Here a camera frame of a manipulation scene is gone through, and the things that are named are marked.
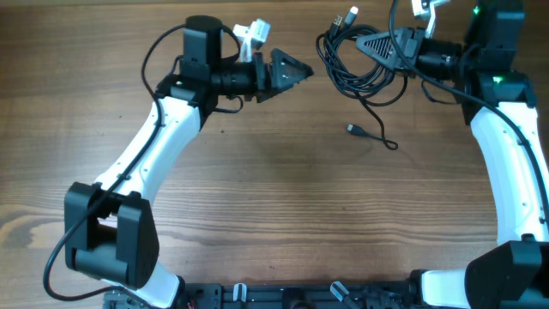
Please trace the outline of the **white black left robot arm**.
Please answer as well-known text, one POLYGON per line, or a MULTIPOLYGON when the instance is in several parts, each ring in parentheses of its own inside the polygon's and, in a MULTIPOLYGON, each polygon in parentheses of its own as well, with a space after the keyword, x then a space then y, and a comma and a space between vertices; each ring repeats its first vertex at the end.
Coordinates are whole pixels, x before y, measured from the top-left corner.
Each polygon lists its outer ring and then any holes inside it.
POLYGON ((191 308, 184 279, 159 262, 152 205, 159 188, 220 97, 264 102, 313 75, 281 50, 265 61, 269 26, 227 27, 208 15, 178 26, 184 49, 166 76, 148 90, 148 118, 116 162, 91 185, 74 183, 64 198, 64 234, 54 254, 67 267, 106 283, 147 308, 191 308))

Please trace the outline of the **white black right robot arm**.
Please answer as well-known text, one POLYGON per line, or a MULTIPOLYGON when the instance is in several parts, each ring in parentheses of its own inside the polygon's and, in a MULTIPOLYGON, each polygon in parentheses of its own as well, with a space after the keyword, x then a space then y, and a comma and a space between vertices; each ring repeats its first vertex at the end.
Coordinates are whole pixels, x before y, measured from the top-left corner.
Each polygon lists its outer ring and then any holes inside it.
POLYGON ((460 270, 415 270, 405 306, 545 308, 548 169, 536 98, 512 69, 525 18, 519 1, 479 1, 462 43, 433 38, 434 1, 413 2, 427 27, 361 35, 359 51, 391 72, 450 91, 480 146, 497 208, 497 246, 460 270))

